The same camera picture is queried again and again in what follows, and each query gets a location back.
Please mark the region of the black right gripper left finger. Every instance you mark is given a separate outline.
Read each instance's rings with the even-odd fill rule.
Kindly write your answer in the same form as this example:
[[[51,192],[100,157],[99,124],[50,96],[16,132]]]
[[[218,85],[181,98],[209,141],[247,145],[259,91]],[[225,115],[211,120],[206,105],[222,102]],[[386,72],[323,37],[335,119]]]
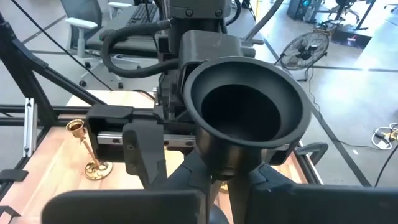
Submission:
[[[48,201],[41,222],[53,224],[190,224],[208,222],[210,172],[197,151],[150,190],[76,190]]]

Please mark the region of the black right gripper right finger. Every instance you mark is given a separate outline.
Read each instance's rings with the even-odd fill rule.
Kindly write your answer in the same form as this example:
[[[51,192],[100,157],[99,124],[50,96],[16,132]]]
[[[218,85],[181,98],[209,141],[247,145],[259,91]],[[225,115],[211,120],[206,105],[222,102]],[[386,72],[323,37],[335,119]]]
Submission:
[[[228,188],[235,223],[397,224],[397,189],[297,184],[267,164]]]

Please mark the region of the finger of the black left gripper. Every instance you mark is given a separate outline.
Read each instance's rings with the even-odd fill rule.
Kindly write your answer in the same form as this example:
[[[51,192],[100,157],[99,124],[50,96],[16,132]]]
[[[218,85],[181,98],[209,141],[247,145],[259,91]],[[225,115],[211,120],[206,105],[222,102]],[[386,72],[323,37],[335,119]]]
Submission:
[[[126,172],[140,178],[145,189],[167,180],[164,129],[154,120],[136,119],[122,131]]]

